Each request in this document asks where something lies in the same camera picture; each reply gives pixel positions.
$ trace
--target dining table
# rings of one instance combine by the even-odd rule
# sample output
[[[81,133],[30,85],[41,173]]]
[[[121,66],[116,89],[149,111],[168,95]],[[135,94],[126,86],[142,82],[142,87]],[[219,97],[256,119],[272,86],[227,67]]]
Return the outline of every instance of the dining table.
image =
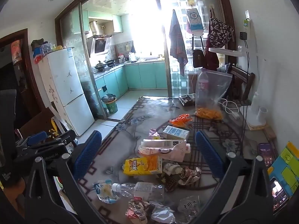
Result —
[[[235,101],[237,106],[250,105],[250,101]],[[195,105],[183,106],[178,98],[140,97],[136,104],[114,127],[109,135],[102,140],[92,164],[79,185],[92,204],[99,210],[108,223],[132,223],[126,218],[130,199],[121,197],[114,204],[106,204],[99,200],[93,183],[99,180],[111,179],[112,183],[137,183],[139,181],[161,184],[156,174],[129,176],[123,173],[126,159],[140,157],[138,146],[143,139],[148,139],[150,129],[156,129],[159,134],[171,125],[170,119],[181,114],[189,114],[192,121],[187,128],[189,136],[187,143],[191,151],[185,154],[182,168],[200,169],[200,179],[190,185],[178,185],[171,192],[164,192],[165,205],[174,210],[177,223],[188,223],[190,220],[178,212],[177,208],[185,198],[196,197],[202,207],[211,197],[221,180],[213,176],[208,164],[195,143],[195,134],[203,131],[211,141],[219,144],[225,151],[234,151],[246,159],[254,159],[258,155],[258,144],[268,142],[263,130],[250,130],[244,118],[235,119],[222,111],[222,120],[208,120],[195,115]],[[155,223],[150,217],[148,223]]]

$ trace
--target green trash can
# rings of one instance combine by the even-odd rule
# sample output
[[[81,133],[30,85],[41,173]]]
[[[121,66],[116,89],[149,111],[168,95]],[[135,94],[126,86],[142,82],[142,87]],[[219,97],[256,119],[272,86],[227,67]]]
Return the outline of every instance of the green trash can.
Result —
[[[108,93],[104,97],[102,97],[101,100],[107,106],[110,114],[114,114],[117,112],[118,109],[116,105],[116,96],[114,94]]]

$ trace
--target power adapter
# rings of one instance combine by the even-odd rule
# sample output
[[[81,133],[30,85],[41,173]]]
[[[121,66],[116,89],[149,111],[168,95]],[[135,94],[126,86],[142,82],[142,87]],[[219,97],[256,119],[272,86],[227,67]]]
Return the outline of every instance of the power adapter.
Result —
[[[239,119],[239,118],[240,118],[240,115],[239,115],[237,112],[233,112],[232,116],[233,116],[235,119]]]
[[[247,33],[246,32],[240,32],[240,40],[247,40]]]

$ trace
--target refrigerator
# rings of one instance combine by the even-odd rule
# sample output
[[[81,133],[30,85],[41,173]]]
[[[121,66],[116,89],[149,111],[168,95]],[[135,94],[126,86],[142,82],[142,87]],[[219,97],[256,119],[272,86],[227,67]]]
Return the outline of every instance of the refrigerator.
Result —
[[[47,54],[39,63],[39,71],[50,102],[77,136],[95,121],[87,104],[72,48]]]

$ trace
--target plastic bottle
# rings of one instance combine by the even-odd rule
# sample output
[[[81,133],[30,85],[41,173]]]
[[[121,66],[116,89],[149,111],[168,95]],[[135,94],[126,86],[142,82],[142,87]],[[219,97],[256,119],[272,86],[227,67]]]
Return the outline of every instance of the plastic bottle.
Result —
[[[202,107],[205,107],[208,102],[207,100],[208,92],[209,92],[208,86],[209,86],[209,78],[207,76],[207,73],[201,71],[197,79],[196,97],[198,98],[198,102]]]
[[[164,200],[164,186],[153,183],[137,182],[136,184],[112,184],[112,190],[125,197],[135,200],[158,201]]]

